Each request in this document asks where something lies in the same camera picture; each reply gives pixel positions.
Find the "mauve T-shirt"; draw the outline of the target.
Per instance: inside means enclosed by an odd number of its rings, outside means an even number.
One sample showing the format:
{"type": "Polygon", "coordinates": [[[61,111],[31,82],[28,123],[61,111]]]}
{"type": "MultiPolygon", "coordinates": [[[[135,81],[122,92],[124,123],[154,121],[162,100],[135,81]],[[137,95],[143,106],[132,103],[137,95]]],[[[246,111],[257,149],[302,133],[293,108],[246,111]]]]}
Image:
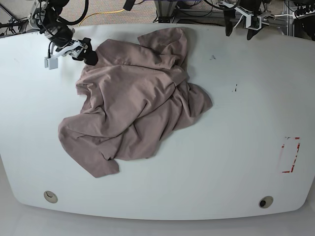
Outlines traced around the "mauve T-shirt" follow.
{"type": "Polygon", "coordinates": [[[189,82],[184,28],[159,29],[136,44],[107,39],[96,54],[98,63],[86,65],[75,85],[86,97],[80,113],[58,129],[65,152],[95,178],[117,174],[118,160],[154,156],[164,139],[213,105],[189,82]]]}

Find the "white power strip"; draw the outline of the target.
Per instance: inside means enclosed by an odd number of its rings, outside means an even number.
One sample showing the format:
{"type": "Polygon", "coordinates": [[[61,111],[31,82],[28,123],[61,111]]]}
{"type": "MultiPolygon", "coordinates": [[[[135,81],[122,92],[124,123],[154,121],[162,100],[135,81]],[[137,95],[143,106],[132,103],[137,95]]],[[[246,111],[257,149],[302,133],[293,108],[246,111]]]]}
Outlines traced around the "white power strip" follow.
{"type": "Polygon", "coordinates": [[[310,10],[310,9],[297,9],[294,14],[293,14],[293,18],[294,19],[302,19],[302,18],[306,18],[309,16],[313,16],[315,14],[314,10],[310,10]]]}

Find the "black tripod on floor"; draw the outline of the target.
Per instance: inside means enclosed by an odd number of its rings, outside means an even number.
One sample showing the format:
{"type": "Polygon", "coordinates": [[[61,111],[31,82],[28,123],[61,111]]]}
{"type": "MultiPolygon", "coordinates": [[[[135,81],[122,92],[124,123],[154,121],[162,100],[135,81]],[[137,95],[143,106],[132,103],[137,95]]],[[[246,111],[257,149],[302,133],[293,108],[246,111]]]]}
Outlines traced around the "black tripod on floor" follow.
{"type": "Polygon", "coordinates": [[[3,4],[0,4],[0,12],[6,16],[6,22],[0,22],[0,37],[8,37],[27,32],[27,26],[29,24],[28,17],[18,18],[11,13],[3,4]]]}

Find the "red tape rectangle marker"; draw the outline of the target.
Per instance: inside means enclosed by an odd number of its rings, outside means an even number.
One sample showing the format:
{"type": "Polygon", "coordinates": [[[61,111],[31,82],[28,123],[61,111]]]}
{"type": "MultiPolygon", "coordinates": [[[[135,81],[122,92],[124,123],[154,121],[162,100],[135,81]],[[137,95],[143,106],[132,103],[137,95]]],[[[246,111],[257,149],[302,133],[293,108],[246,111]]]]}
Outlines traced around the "red tape rectangle marker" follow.
{"type": "Polygon", "coordinates": [[[300,143],[300,137],[285,137],[280,153],[279,170],[281,173],[293,172],[300,143]]]}

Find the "aluminium frame stand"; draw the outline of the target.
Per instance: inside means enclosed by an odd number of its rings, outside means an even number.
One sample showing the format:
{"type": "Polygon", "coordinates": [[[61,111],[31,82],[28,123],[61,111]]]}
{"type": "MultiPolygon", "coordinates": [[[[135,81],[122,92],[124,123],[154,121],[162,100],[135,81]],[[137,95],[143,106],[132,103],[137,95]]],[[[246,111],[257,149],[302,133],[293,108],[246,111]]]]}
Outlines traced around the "aluminium frame stand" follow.
{"type": "Polygon", "coordinates": [[[176,10],[178,0],[155,0],[157,17],[154,23],[178,23],[180,13],[176,10]]]}

